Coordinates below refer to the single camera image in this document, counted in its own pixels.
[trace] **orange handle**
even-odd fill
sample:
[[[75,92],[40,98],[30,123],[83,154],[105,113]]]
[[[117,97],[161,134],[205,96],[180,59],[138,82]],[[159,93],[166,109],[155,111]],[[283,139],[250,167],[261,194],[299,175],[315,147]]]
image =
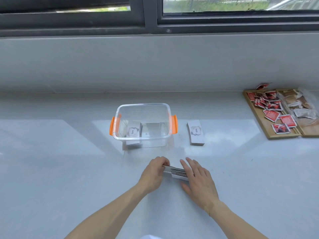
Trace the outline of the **orange handle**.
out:
[[[172,116],[172,134],[178,133],[178,120],[177,116]]]
[[[111,124],[110,124],[110,135],[113,136],[113,126],[114,126],[115,117],[112,118]]]

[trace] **wooden tray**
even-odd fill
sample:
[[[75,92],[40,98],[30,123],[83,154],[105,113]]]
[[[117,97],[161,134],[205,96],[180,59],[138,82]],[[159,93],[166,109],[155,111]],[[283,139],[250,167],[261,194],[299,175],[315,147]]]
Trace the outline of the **wooden tray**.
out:
[[[285,90],[292,90],[291,89],[276,89],[277,92],[283,93]],[[313,123],[311,125],[303,125],[303,121],[309,120],[308,118],[295,118],[296,122],[298,123],[297,129],[302,134],[303,137],[319,137],[319,121]]]
[[[272,124],[274,124],[272,121],[268,120],[265,118],[265,114],[263,112],[262,108],[259,108],[257,106],[255,106],[255,104],[250,101],[247,92],[265,92],[267,91],[265,90],[244,90],[243,91],[243,95],[247,101],[247,103],[249,104],[249,107],[251,108],[251,110],[253,111],[259,125],[261,126],[262,130],[264,131],[266,137],[268,139],[281,139],[281,138],[294,138],[294,137],[298,137],[301,136],[301,133],[298,129],[296,128],[290,128],[290,133],[289,134],[276,134],[272,128]],[[281,124],[281,120],[277,120],[275,122],[275,124]]]

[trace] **person's left hand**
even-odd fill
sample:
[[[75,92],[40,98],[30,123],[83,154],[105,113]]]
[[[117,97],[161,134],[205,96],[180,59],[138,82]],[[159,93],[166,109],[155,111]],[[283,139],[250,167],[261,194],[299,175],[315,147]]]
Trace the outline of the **person's left hand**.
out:
[[[143,171],[138,185],[143,188],[145,194],[153,192],[160,186],[165,170],[162,165],[169,166],[169,160],[165,157],[156,157],[150,161]]]

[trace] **white wall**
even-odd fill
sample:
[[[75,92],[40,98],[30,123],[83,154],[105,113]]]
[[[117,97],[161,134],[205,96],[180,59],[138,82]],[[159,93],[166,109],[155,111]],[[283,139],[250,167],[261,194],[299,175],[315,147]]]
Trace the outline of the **white wall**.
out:
[[[319,34],[0,40],[0,91],[319,89]]]

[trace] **black window frame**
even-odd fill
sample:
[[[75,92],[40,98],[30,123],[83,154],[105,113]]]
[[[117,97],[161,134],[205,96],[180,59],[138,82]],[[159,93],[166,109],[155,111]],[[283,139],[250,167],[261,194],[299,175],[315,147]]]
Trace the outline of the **black window frame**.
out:
[[[319,10],[163,13],[163,0],[131,11],[0,14],[0,37],[319,31]]]

